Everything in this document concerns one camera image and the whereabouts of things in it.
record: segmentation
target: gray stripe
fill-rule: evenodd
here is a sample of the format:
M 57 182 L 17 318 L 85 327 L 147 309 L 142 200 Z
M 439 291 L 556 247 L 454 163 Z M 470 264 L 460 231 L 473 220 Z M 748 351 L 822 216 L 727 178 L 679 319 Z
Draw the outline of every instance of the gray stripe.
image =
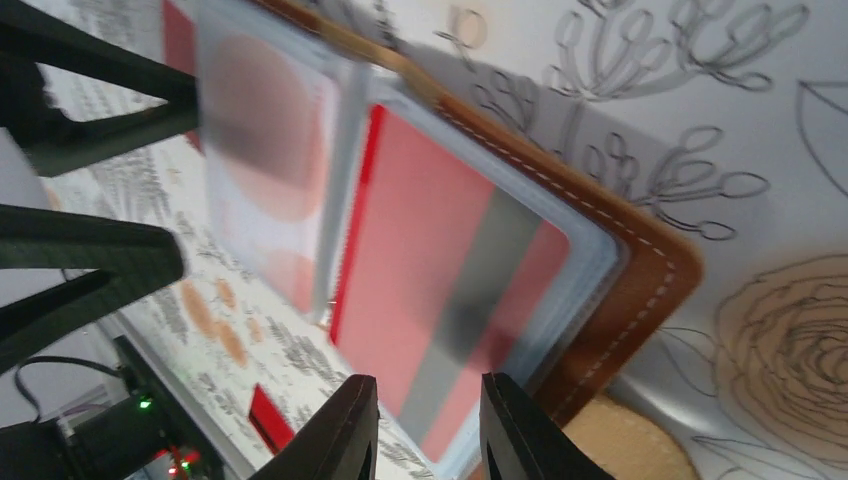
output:
M 540 224 L 538 215 L 495 189 L 398 416 L 416 443 L 436 421 Z

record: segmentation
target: card holder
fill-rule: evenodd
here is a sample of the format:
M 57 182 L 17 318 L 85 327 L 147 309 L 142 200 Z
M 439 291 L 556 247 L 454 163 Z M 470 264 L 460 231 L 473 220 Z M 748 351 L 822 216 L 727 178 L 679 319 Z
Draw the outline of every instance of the card holder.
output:
M 285 0 L 210 0 L 201 11 L 212 211 L 226 219 L 216 202 L 242 202 L 229 217 L 243 227 L 230 229 L 229 240 L 225 221 L 217 231 L 307 318 L 329 315 L 339 352 L 354 370 L 378 378 L 385 413 L 440 478 L 461 477 L 475 463 L 464 453 L 475 450 L 468 445 L 478 435 L 467 379 L 474 377 L 476 392 L 479 371 L 507 371 L 564 425 L 700 282 L 701 261 L 689 243 L 468 107 L 396 52 Z M 239 183 L 226 170 L 231 160 L 214 158 L 226 131 L 249 123 L 221 121 L 233 110 L 215 109 L 207 88 L 214 83 L 206 81 L 216 45 L 238 35 L 276 54 L 245 66 L 254 73 L 240 85 L 292 57 L 321 78 L 304 82 L 313 89 L 303 98 L 316 91 L 329 98 L 327 85 L 337 88 L 332 114 L 315 102 L 269 108 L 275 88 L 251 87 L 247 95 L 258 99 L 254 114 L 267 109 L 254 132 L 282 135 L 280 118 L 289 112 L 324 118 L 332 130 L 322 216 L 310 237 L 317 245 L 311 277 L 280 268 L 284 262 L 269 268 L 271 257 L 244 240 L 285 235 L 271 230 L 274 221 L 266 229 L 267 218 L 250 216 L 251 195 L 261 193 L 256 183 Z M 297 203 L 278 199 L 287 208 Z M 283 288 L 274 279 L 282 271 L 289 282 L 307 279 L 308 295 Z

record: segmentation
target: black cable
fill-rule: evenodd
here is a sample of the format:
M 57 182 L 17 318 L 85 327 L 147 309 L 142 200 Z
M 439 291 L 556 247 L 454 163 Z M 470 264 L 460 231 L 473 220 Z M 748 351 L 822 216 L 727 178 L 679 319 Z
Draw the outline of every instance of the black cable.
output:
M 37 363 L 61 363 L 66 365 L 77 365 L 80 367 L 86 367 L 93 370 L 97 370 L 98 372 L 105 373 L 106 375 L 121 378 L 121 372 L 115 370 L 114 368 L 107 367 L 101 363 L 92 362 L 90 360 L 83 360 L 81 358 L 73 358 L 73 357 L 63 357 L 57 355 L 42 355 L 38 357 L 30 357 L 23 362 L 18 364 L 17 370 L 15 370 L 15 388 L 18 390 L 18 393 L 21 394 L 24 399 L 32 405 L 32 408 L 35 409 L 35 419 L 32 420 L 32 423 L 38 423 L 41 421 L 41 404 L 38 403 L 35 396 L 32 392 L 24 385 L 23 379 L 21 378 L 21 370 L 27 365 L 34 365 Z

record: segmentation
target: brown leather wallet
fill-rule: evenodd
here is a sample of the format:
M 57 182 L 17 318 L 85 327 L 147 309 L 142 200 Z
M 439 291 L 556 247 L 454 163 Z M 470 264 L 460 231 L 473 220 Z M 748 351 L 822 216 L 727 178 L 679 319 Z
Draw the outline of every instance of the brown leather wallet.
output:
M 402 55 L 287 0 L 253 0 L 349 57 L 398 73 L 410 90 L 540 186 L 626 245 L 629 257 L 574 341 L 535 392 L 559 426 L 574 418 L 701 281 L 701 258 L 689 242 L 546 152 L 458 100 Z

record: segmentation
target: wallet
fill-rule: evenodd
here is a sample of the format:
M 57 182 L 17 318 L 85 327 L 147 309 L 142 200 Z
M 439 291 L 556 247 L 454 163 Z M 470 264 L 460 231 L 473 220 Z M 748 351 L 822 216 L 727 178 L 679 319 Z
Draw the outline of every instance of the wallet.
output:
M 696 250 L 402 55 L 285 0 L 200 8 L 213 231 L 438 478 L 479 463 L 480 374 L 560 426 L 696 288 Z

